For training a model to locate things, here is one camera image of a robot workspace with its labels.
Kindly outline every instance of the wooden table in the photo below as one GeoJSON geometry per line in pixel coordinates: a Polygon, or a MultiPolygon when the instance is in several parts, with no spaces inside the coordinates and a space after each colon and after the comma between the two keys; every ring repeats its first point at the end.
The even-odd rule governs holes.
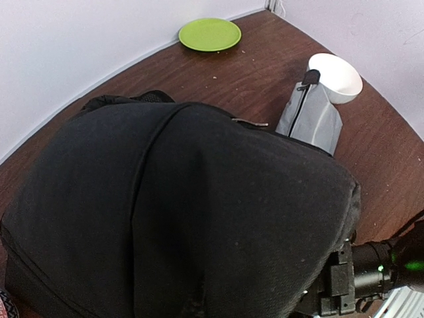
{"type": "MultiPolygon", "coordinates": [[[[0,167],[0,214],[40,149],[67,118],[98,95],[130,97],[161,89],[177,101],[210,103],[275,128],[309,57],[328,51],[268,11],[236,22],[243,32],[237,47],[199,53],[175,44],[110,79],[52,119],[0,167]]],[[[358,242],[386,239],[424,207],[424,144],[368,83],[358,98],[338,109],[344,127],[335,157],[362,185],[358,242]]],[[[1,249],[0,268],[4,267],[1,249]]],[[[23,318],[38,317],[21,309],[23,318]]]]}

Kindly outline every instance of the backpack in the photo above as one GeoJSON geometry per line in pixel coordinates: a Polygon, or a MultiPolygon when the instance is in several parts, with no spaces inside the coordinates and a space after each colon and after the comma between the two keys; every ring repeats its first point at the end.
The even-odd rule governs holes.
{"type": "Polygon", "coordinates": [[[6,288],[45,318],[286,317],[352,233],[358,183],[318,148],[149,94],[91,100],[42,151],[1,223],[6,288]]]}

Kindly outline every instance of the green plate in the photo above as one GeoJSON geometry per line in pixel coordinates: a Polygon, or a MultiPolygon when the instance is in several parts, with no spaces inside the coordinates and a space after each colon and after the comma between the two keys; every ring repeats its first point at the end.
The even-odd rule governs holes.
{"type": "Polygon", "coordinates": [[[197,51],[215,52],[230,48],[241,39],[240,28],[222,19],[200,19],[180,30],[182,44],[197,51]]]}

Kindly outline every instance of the white wall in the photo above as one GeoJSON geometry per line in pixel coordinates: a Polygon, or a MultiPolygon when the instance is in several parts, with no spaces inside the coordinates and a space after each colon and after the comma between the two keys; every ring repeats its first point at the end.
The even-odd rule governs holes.
{"type": "Polygon", "coordinates": [[[264,0],[1,0],[0,163],[90,88],[176,39],[187,22],[264,0]]]}
{"type": "Polygon", "coordinates": [[[423,0],[281,3],[285,20],[353,64],[424,139],[423,0]]]}

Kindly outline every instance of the white bowl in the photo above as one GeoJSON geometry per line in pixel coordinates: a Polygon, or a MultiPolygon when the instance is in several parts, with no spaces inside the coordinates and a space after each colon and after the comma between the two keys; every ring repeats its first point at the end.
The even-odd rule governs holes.
{"type": "Polygon", "coordinates": [[[362,79],[348,62],[338,56],[318,53],[309,59],[308,70],[319,70],[323,84],[333,104],[352,101],[362,91],[362,79]]]}

